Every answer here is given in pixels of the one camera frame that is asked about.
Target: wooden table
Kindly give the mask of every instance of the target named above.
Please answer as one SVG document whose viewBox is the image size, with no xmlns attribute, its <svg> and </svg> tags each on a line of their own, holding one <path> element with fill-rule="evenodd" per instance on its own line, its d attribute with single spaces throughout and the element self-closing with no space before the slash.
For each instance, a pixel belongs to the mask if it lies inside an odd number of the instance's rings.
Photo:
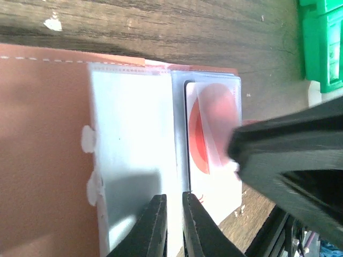
<svg viewBox="0 0 343 257">
<path fill-rule="evenodd" d="M 296 0 L 0 0 L 0 42 L 238 68 L 243 119 L 307 107 Z M 63 31 L 43 23 L 56 12 Z M 244 186 L 220 227 L 245 251 L 273 203 Z"/>
</svg>

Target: brown leather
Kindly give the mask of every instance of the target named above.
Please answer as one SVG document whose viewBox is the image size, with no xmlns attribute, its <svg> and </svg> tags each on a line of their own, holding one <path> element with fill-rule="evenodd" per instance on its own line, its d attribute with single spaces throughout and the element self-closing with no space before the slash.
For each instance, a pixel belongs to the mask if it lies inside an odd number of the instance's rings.
<svg viewBox="0 0 343 257">
<path fill-rule="evenodd" d="M 90 123 L 87 62 L 145 66 L 142 58 L 0 44 L 3 257 L 99 256 L 86 197 L 92 155 L 80 146 Z"/>
</svg>

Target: green plastic object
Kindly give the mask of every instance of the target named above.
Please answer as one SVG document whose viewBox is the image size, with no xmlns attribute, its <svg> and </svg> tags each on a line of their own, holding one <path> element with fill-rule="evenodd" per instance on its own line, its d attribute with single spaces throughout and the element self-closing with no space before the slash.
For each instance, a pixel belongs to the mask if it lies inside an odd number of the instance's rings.
<svg viewBox="0 0 343 257">
<path fill-rule="evenodd" d="M 329 93 L 343 87 L 343 0 L 300 0 L 300 5 L 306 77 Z"/>
</svg>

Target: wood grain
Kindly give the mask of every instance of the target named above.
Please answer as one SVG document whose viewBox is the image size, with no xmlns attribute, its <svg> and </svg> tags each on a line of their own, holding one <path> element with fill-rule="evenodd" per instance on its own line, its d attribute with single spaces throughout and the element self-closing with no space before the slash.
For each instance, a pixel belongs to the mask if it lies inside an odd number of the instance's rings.
<svg viewBox="0 0 343 257">
<path fill-rule="evenodd" d="M 234 67 L 244 119 L 307 107 L 296 0 L 0 0 L 0 6 L 0 42 Z M 62 32 L 43 24 L 53 12 Z M 244 215 L 220 224 L 242 251 L 273 208 L 244 190 Z"/>
</svg>

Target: blue fabric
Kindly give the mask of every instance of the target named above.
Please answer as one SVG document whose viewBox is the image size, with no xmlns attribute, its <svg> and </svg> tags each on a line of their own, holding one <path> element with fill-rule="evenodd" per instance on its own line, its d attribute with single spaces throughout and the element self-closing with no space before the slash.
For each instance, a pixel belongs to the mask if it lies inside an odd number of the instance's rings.
<svg viewBox="0 0 343 257">
<path fill-rule="evenodd" d="M 343 257 L 343 251 L 330 244 L 328 241 L 320 241 L 320 257 Z"/>
</svg>

